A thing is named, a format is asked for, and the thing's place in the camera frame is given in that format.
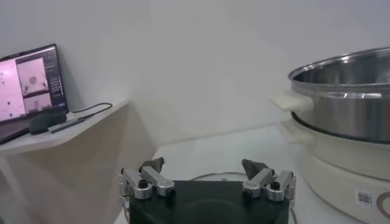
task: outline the white countertop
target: white countertop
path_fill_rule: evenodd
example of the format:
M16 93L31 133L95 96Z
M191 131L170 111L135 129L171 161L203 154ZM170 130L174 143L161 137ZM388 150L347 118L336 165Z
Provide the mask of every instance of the white countertop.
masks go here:
M0 156L12 155L39 149L46 149L64 144L72 138L75 138L77 135L83 133L90 127L94 126L104 118L108 117L110 114L124 107L128 103L129 100L127 99L118 103L113 103L113 107L108 109L107 111L99 113L87 119L85 122L79 123L75 126L69 127L54 134L46 132L39 135L26 134L20 136L19 138L0 145Z
M291 170L297 176L295 211L299 224L360 224L326 204L306 184L299 172L301 150L299 145L288 145L276 126L268 126L166 145L154 158L164 157L161 174L170 180L189 180L212 172L244 172L242 159L265 163L278 173ZM115 224L127 224L123 213Z

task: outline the black wire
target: black wire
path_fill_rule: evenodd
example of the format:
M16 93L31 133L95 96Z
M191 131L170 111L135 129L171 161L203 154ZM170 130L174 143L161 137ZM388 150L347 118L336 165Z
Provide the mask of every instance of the black wire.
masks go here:
M90 110L90 109L92 109L92 108L101 106L101 105L108 105L108 107L106 107L106 108L104 108L104 109L101 109L101 110L99 110L99 111L97 111L97 112L95 112L95 113L91 113L91 114L85 115L85 116L83 116L83 117L80 117L80 119L87 119L87 118L92 117L92 116L94 116L94 115L96 115L96 114L98 114L98 113L101 113L101 112L103 112L103 111L106 111L106 110L108 110L108 109L110 109L110 108L112 107L112 103L98 103L98 104L96 104L96 105L93 105L92 107L88 107L88 108L82 109L82 110L73 111L72 113L76 114L76 113L84 112L84 111Z

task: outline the laptop screen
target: laptop screen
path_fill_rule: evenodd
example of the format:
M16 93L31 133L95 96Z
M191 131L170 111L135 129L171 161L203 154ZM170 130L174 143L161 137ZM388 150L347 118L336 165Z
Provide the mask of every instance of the laptop screen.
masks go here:
M52 110L68 110L54 44L0 60L0 122Z

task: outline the white table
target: white table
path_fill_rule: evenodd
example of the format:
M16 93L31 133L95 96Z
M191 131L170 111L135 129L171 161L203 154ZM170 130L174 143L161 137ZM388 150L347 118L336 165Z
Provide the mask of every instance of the white table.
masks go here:
M361 223L326 204L304 182L299 172L301 150L301 146L288 145L276 126L268 126L166 145L154 158L165 158L161 174L171 180L189 180L211 172L244 172L244 158L266 163L276 172L291 170L297 176L295 210L300 224ZM115 224L126 224L122 212Z

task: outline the stainless steel pot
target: stainless steel pot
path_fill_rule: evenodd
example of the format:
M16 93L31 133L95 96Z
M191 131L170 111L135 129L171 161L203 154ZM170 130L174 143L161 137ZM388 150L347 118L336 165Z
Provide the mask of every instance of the stainless steel pot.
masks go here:
M314 130L390 144L390 47L318 61L293 70L291 89L274 98Z

